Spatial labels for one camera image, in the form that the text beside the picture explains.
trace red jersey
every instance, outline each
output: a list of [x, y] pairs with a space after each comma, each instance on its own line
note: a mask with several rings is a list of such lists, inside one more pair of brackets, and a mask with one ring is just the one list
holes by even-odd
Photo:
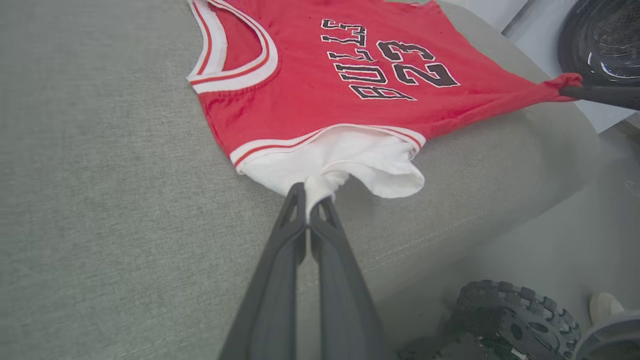
[[238, 171], [335, 126], [411, 143], [543, 101], [578, 74], [534, 84], [474, 49], [442, 9], [371, 0], [195, 0], [204, 50], [188, 80]]

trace gray upholstery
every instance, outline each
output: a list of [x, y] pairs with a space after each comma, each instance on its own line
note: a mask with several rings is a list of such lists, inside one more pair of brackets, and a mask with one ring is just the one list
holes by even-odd
[[[547, 77], [442, 5], [505, 69]], [[183, 0], [9, 0], [0, 12], [4, 359], [212, 359], [283, 198], [235, 173], [185, 80], [200, 32]], [[567, 198], [596, 134], [541, 104], [427, 144], [420, 193], [350, 180], [337, 209], [376, 300]], [[317, 282], [300, 273], [300, 354], [317, 356]]]

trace jersey neckline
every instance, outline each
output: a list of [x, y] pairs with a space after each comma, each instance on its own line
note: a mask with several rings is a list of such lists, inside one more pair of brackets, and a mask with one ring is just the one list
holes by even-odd
[[[227, 52], [227, 38], [222, 23], [208, 4], [234, 14], [255, 32], [262, 47], [262, 52], [256, 59], [236, 69], [222, 71]], [[265, 81], [275, 72], [278, 51], [273, 39], [257, 21], [220, 0], [192, 0], [190, 5], [204, 40], [198, 62], [187, 77], [197, 93], [248, 88]]]

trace white cloth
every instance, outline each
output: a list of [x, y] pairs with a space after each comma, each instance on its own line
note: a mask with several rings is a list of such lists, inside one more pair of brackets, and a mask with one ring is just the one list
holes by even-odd
[[304, 182], [307, 219], [322, 199], [335, 196], [349, 175], [357, 177], [380, 197], [406, 197], [424, 186], [424, 176], [413, 166], [415, 147], [400, 136], [356, 126], [323, 131], [293, 151], [265, 154], [249, 161], [242, 172], [282, 195]]

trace shoe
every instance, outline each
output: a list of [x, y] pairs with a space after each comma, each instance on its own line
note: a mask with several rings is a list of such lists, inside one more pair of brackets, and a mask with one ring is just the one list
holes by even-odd
[[625, 310], [620, 301], [610, 293], [597, 293], [589, 301], [591, 324], [595, 325]]

